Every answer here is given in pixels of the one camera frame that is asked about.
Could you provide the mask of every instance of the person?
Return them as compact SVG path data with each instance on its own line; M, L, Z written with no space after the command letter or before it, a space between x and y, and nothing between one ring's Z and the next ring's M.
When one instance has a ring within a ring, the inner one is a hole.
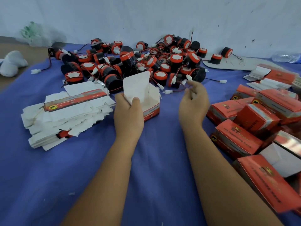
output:
M207 224L282 225L209 139L202 128L209 108L206 89L198 82L187 83L192 87L185 89L180 102L179 121ZM196 93L193 99L191 92ZM121 224L131 157L144 120L138 98L133 99L132 106L122 93L117 94L115 100L115 142L92 181L65 216L62 226Z

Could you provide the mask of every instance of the blue cloth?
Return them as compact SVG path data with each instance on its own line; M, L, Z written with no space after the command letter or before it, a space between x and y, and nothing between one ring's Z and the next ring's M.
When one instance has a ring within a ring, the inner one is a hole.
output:
M80 47L67 45L65 49ZM31 69L47 67L48 60L34 65L0 95L0 225L58 225L115 139L111 114L79 137L47 152L29 146L31 135L23 127L20 114L26 106L63 90L61 65L54 60L52 68L32 75ZM301 72L301 65L284 65ZM246 83L242 77L247 71L208 69L208 78L228 80L221 84L205 79L211 103L230 99L238 85ZM178 121L182 96L183 92L163 95L160 114L145 122L132 158L122 225L206 225ZM203 126L208 135L215 127L207 118ZM292 212L279 218L285 225L301 225L301 218Z

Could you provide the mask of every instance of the wall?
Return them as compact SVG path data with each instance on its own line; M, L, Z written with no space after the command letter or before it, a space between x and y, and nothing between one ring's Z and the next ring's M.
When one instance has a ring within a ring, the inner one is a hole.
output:
M301 0L0 0L0 35L26 22L45 23L69 43L92 38L149 44L164 34L189 38L209 51L228 46L241 56L301 52Z

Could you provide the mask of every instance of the white stuffed object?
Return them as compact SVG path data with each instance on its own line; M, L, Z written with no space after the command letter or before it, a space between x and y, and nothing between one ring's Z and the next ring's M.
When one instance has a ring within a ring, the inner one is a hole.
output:
M0 74L5 77L13 77L18 73L18 68L26 67L27 61L19 51L8 53L0 66Z

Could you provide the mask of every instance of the clear water bottle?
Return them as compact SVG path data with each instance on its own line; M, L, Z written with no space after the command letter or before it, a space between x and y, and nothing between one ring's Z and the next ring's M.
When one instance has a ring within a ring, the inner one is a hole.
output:
M278 52L272 55L272 60L274 62L282 62L282 63L301 63L301 54L300 53L285 53Z

